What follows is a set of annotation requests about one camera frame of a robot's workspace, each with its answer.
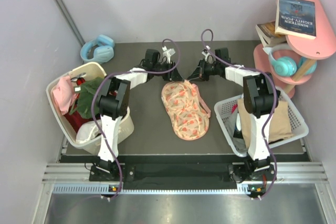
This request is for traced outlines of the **floral mesh laundry bag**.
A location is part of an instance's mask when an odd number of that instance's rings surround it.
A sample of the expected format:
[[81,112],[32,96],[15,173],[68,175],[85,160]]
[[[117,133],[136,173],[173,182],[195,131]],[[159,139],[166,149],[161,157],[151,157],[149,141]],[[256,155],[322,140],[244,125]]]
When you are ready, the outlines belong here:
[[194,141],[207,133],[211,110],[197,85],[187,80],[169,82],[162,89],[161,99],[177,137]]

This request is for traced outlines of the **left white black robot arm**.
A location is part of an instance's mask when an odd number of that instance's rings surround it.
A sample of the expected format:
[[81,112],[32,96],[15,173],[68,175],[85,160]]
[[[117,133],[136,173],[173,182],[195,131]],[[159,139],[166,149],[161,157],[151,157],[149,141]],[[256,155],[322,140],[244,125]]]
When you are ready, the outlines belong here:
[[160,52],[148,49],[141,63],[126,71],[112,73],[106,76],[99,85],[91,104],[92,118],[101,133],[101,145],[96,164],[101,174],[107,180],[114,180],[119,176],[122,182],[122,168],[117,157],[119,126],[128,112],[131,89],[144,84],[155,76],[166,81],[181,80],[177,74],[178,62],[171,60],[174,54],[181,58],[179,50],[162,47],[163,60]]

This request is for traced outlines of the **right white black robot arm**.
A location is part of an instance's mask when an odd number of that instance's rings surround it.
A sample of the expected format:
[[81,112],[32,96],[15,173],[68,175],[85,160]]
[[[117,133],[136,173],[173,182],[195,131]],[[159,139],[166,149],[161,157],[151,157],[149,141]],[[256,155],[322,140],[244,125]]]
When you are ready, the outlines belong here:
[[188,77],[193,81],[208,81],[210,76],[220,76],[243,87],[243,102],[250,118],[250,145],[243,167],[232,168],[233,181],[242,183],[245,179],[258,179],[266,172],[275,172],[271,165],[274,155],[269,147],[270,121],[278,105],[279,92],[271,74],[253,68],[231,63],[227,48],[211,52],[206,46],[201,59]]

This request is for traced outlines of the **cream laundry basket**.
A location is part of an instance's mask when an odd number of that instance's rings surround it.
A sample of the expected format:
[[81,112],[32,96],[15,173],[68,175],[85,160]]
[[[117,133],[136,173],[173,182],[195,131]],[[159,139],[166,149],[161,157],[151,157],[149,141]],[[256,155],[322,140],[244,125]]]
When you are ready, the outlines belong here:
[[105,75],[98,63],[90,62],[65,73],[46,89],[50,107],[68,142],[93,155],[99,153],[101,136],[91,104]]

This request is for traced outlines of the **grey garment in basket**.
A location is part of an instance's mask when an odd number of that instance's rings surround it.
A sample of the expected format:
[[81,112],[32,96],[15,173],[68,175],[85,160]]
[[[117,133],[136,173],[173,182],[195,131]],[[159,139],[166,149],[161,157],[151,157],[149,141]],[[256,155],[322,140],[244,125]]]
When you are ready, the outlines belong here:
[[225,122],[225,126],[235,150],[240,153],[246,153],[247,147],[243,139],[242,132],[236,129],[236,121],[237,115],[232,114]]

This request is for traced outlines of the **blue headphones on table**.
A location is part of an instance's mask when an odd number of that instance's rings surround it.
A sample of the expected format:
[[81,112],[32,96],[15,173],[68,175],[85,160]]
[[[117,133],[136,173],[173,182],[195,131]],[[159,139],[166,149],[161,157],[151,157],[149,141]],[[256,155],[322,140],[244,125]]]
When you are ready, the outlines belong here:
[[96,62],[103,64],[114,57],[114,40],[106,35],[99,35],[96,39],[86,42],[80,51],[84,63]]

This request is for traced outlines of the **stacked paperback books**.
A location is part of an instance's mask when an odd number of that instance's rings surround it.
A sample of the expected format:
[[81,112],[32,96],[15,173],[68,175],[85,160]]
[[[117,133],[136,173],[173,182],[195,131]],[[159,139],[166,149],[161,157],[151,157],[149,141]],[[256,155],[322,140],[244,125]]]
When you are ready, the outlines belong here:
[[275,21],[257,24],[255,28],[264,47],[273,47],[286,42],[285,35],[275,33]]

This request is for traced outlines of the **teal headphones on shelf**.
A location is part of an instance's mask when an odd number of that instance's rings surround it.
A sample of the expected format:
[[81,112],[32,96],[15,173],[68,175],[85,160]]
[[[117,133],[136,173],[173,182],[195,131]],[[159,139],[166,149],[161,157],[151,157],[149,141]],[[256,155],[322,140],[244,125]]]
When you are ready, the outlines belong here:
[[279,44],[273,47],[264,47],[263,51],[268,55],[268,60],[272,65],[275,73],[282,77],[291,77],[297,70],[308,60],[308,58],[301,57],[299,63],[296,62],[289,56],[283,56],[275,59],[273,53],[280,50],[290,50],[291,47],[288,44]]

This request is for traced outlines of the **dark green garment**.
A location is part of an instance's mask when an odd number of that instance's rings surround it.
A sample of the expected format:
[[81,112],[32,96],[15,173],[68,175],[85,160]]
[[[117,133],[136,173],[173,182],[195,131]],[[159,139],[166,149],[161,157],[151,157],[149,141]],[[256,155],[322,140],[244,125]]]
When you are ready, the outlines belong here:
[[99,114],[98,106],[94,104],[93,113],[91,112],[91,106],[93,97],[102,81],[102,78],[97,77],[92,80],[85,81],[79,86],[76,86],[75,93],[77,93],[78,96],[75,100],[75,105],[71,106],[69,113],[73,114],[75,111],[77,111],[84,119],[91,119],[94,115]]

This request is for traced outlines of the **white garment in basket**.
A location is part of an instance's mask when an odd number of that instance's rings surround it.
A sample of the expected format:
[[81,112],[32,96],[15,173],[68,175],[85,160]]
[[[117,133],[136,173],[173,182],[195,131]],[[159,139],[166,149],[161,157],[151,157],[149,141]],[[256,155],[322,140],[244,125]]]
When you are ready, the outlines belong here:
[[84,144],[90,140],[93,140],[100,134],[100,130],[98,129],[95,121],[86,122],[79,128],[77,132],[76,143]]

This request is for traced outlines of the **red garment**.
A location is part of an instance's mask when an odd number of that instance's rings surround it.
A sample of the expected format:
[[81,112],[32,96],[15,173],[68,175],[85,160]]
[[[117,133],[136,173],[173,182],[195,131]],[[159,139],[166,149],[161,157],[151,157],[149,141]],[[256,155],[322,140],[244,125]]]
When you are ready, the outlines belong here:
[[70,114],[69,112],[64,115],[65,119],[70,123],[74,131],[77,133],[80,129],[80,127],[87,123],[90,122],[91,119],[84,119],[81,117],[81,115],[75,111],[73,114]]

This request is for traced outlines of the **Nineteen Eighty-Four book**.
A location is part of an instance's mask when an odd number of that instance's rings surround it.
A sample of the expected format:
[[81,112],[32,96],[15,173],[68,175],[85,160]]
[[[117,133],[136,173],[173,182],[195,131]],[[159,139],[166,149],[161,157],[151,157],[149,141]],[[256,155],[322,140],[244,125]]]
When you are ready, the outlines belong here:
[[307,0],[278,0],[275,33],[315,39],[315,3]]

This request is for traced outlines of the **pink garment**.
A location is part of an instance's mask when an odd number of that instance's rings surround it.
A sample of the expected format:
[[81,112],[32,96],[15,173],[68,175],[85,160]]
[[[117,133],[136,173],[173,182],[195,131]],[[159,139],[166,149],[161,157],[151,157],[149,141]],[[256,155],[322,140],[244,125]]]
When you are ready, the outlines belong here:
[[69,75],[63,76],[52,90],[55,105],[58,107],[61,115],[68,113],[69,108],[74,104],[78,94],[75,93],[74,87]]

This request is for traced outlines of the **white perforated plastic basket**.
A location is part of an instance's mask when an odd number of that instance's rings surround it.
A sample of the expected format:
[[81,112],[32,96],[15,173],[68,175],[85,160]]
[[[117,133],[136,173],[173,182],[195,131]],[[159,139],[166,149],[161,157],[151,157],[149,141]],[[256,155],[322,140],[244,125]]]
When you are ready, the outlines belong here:
[[[284,145],[290,142],[293,142],[295,140],[301,139],[308,135],[309,128],[292,102],[292,100],[289,98],[289,96],[284,92],[284,90],[280,87],[276,87],[276,89],[280,92],[279,101],[285,101],[288,103],[288,116],[289,116],[289,122],[292,132],[292,137],[289,137],[284,140],[275,141],[272,143],[268,143],[270,148],[278,147],[280,145]],[[225,100],[218,101],[214,105],[214,112],[217,118],[217,121],[220,125],[220,128],[222,130],[222,133],[224,134],[227,143],[231,147],[233,153],[238,157],[246,157],[248,155],[248,148],[239,148],[237,144],[233,141],[233,134],[229,132],[228,130],[228,119],[232,115],[232,108],[234,105],[237,104],[237,101],[241,98],[241,95],[237,95]],[[265,121],[268,119],[268,116],[262,116],[258,121],[257,125],[255,126],[255,129],[253,132],[257,133],[258,137],[261,137],[261,140],[263,140],[263,136],[265,136],[267,133],[269,133],[269,125],[264,127]]]

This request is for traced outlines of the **pink tiered shelf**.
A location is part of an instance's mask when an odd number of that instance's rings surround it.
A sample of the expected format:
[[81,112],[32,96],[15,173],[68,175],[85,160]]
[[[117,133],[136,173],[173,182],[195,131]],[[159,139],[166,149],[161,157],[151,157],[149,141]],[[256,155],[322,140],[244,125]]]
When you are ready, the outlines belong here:
[[282,88],[285,93],[292,98],[295,94],[295,86],[304,84],[312,75],[304,76],[303,72],[313,66],[318,60],[324,60],[335,53],[335,32],[329,22],[324,8],[319,0],[307,0],[315,3],[316,7],[316,28],[315,39],[305,39],[296,36],[287,36],[286,40],[293,52],[289,56],[299,62],[301,56],[308,60],[292,77],[281,77],[277,75],[268,61],[268,54],[264,52],[262,45],[254,49],[254,63],[257,69],[271,72],[274,82]]

